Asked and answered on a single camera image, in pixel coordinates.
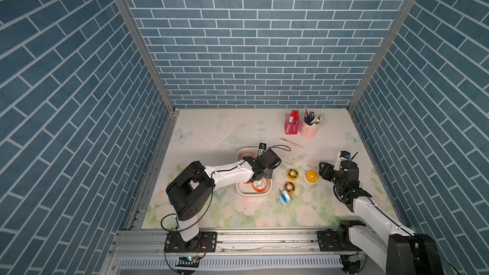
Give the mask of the yellow black tape roll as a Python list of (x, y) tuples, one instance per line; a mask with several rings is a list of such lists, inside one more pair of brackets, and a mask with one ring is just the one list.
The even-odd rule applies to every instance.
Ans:
[(313, 170), (309, 170), (306, 173), (306, 180), (310, 183), (315, 183), (318, 180), (318, 173)]
[(296, 169), (289, 169), (287, 171), (287, 178), (290, 181), (296, 181), (299, 178), (299, 172)]

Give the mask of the small blue tape roll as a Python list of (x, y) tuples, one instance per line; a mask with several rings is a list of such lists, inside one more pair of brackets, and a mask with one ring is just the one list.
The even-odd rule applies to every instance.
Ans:
[(291, 197), (286, 190), (280, 192), (280, 197), (285, 204), (288, 204), (291, 201)]

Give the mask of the white plastic storage box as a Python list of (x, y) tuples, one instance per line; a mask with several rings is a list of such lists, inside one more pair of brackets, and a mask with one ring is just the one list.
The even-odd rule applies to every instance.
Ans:
[[(242, 148), (238, 152), (237, 158), (238, 160), (242, 160), (243, 157), (256, 158), (257, 156), (258, 156), (258, 148), (250, 147), (250, 148)], [(273, 184), (272, 179), (263, 178), (255, 182), (237, 183), (236, 190), (241, 196), (245, 196), (245, 197), (265, 196), (271, 192), (272, 184)]]

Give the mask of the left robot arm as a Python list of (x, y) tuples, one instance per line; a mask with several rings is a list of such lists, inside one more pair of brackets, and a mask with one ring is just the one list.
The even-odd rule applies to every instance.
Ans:
[(197, 215), (216, 189), (237, 183), (253, 183), (271, 174), (281, 164), (279, 156), (267, 149), (262, 155), (222, 166), (204, 166), (191, 162), (166, 188), (170, 205), (175, 210), (177, 233), (189, 243), (200, 235)]

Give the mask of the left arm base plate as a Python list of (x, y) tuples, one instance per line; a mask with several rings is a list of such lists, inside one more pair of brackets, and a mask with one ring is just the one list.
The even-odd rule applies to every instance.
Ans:
[(217, 232), (200, 232), (189, 241), (184, 241), (179, 232), (169, 232), (166, 238), (164, 251), (166, 253), (214, 253), (217, 244)]

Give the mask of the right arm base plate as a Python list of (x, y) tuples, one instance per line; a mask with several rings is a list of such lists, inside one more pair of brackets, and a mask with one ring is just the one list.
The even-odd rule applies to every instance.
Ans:
[(337, 233), (336, 230), (326, 229), (317, 232), (318, 246), (321, 252), (355, 252), (360, 249), (349, 240)]

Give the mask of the orange sealing tape roll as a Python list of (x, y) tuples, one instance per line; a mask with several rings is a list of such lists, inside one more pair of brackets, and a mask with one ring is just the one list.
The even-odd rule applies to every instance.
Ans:
[(254, 159), (254, 158), (255, 158), (255, 155), (254, 155), (254, 154), (252, 154), (252, 153), (244, 153), (244, 154), (241, 156), (241, 158), (242, 158), (243, 160), (245, 160), (245, 159), (249, 159), (249, 158)]
[(258, 193), (262, 193), (262, 192), (266, 191), (267, 180), (261, 179), (261, 180), (254, 181), (252, 183), (252, 188), (254, 189), (254, 191), (256, 191)]

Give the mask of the large yellow orange tape roll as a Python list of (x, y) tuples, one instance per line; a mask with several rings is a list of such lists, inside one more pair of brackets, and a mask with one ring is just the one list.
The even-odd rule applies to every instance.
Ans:
[(296, 190), (296, 187), (292, 182), (286, 182), (283, 187), (288, 194), (294, 194)]

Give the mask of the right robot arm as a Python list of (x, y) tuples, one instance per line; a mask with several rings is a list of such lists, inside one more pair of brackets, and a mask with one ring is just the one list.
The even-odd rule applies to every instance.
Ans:
[(323, 252), (365, 253), (386, 274), (443, 274), (436, 242), (394, 220), (360, 187), (358, 165), (340, 158), (319, 164), (319, 176), (333, 184), (333, 193), (357, 219), (342, 220), (337, 230), (318, 231)]

